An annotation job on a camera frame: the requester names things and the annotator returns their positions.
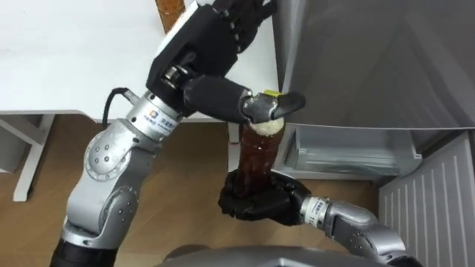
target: black robot glove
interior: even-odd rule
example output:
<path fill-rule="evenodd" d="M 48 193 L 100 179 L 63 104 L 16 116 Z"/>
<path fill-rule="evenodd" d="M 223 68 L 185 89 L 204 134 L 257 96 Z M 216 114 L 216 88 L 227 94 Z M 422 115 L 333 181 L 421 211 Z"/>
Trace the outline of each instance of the black robot glove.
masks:
<path fill-rule="evenodd" d="M 239 220 L 271 219 L 282 225 L 300 225 L 302 202 L 311 192 L 301 182 L 277 172 L 271 173 L 272 187 L 246 199 L 233 197 L 237 170 L 228 173 L 218 205 L 223 214 Z"/>

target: refrigerator door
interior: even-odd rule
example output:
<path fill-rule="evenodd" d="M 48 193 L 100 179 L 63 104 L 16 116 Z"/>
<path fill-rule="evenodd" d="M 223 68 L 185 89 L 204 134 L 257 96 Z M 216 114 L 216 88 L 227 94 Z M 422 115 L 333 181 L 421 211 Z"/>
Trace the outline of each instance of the refrigerator door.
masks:
<path fill-rule="evenodd" d="M 475 1 L 280 4 L 275 34 L 283 91 L 307 97 L 288 122 L 475 127 Z"/>

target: silver robot arm joint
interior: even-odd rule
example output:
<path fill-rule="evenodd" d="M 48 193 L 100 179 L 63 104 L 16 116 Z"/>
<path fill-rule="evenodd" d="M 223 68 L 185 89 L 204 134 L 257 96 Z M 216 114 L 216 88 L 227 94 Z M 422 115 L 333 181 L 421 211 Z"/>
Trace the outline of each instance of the silver robot arm joint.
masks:
<path fill-rule="evenodd" d="M 408 256 L 398 233 L 380 224 L 365 208 L 308 197 L 303 202 L 301 215 L 305 223 L 322 230 L 351 254 L 383 264 Z"/>

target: brown bottle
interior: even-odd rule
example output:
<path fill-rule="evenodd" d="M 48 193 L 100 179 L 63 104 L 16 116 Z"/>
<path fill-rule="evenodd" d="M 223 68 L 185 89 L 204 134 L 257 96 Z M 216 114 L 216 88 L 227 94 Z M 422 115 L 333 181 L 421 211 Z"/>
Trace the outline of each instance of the brown bottle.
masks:
<path fill-rule="evenodd" d="M 240 137 L 240 159 L 234 181 L 234 195 L 246 198 L 271 186 L 271 168 L 284 135 L 284 122 L 280 130 L 262 135 L 250 125 L 243 125 Z"/>
<path fill-rule="evenodd" d="M 162 19 L 163 29 L 167 33 L 185 11 L 185 3 L 183 0 L 155 0 L 155 2 Z"/>

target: plastic bottle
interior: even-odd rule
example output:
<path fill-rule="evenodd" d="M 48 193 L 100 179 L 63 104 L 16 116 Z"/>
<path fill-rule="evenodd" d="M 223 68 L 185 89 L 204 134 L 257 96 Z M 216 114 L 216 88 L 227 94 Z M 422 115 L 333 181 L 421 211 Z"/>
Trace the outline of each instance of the plastic bottle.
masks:
<path fill-rule="evenodd" d="M 162 19 L 163 30 L 167 33 L 185 11 L 183 0 L 155 0 Z"/>
<path fill-rule="evenodd" d="M 243 125 L 234 195 L 247 198 L 271 186 L 271 169 L 284 135 L 284 120 Z"/>

